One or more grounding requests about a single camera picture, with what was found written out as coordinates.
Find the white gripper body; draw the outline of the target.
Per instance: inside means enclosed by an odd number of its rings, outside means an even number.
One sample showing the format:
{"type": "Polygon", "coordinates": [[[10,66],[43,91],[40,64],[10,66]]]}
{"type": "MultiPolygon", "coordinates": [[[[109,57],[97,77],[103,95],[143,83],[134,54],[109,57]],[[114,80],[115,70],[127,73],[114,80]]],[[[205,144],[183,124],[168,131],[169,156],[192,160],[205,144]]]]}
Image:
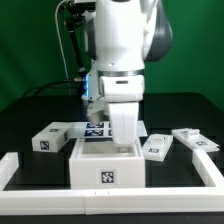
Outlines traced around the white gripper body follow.
{"type": "Polygon", "coordinates": [[[139,103],[109,103],[108,107],[113,142],[119,147],[134,144],[137,136],[139,103]]]}

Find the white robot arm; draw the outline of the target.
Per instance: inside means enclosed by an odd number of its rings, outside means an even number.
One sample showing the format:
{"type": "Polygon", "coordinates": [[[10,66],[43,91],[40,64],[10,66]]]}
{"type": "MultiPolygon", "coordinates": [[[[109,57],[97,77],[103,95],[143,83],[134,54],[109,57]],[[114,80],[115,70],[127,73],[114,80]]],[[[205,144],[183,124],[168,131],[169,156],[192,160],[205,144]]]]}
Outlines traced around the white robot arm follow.
{"type": "Polygon", "coordinates": [[[91,104],[87,117],[95,125],[109,118],[113,143],[129,147],[137,138],[139,102],[145,91],[147,62],[164,57],[172,29],[162,0],[95,0],[87,23],[87,76],[91,104]]]}

